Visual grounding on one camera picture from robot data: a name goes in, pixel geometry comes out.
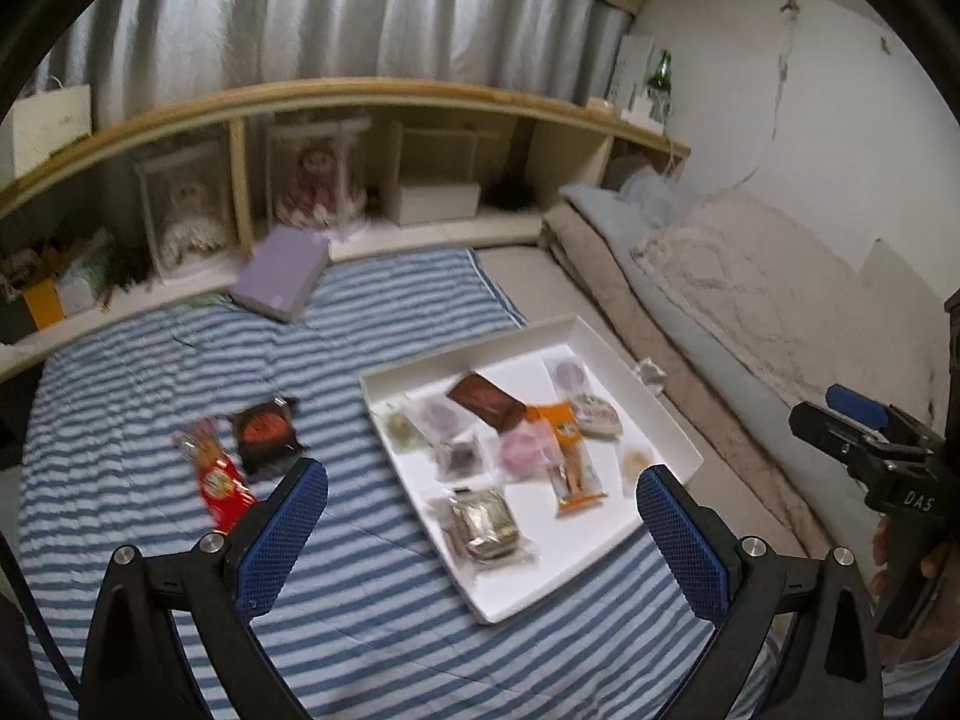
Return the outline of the person's right hand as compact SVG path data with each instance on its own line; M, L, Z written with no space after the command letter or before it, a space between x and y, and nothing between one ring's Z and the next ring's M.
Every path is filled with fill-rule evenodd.
M929 518L884 517L874 533L869 585L880 661L893 671L948 649L958 637L958 556Z

